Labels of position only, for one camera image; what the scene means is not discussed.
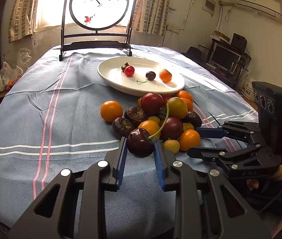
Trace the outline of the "person's right hand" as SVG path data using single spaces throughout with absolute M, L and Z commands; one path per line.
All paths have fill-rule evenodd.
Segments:
M 276 173 L 272 176 L 272 178 L 280 181 L 282 180 L 282 165 L 279 166 Z M 259 181 L 256 179 L 251 179 L 246 181 L 249 190 L 257 189 L 259 187 Z

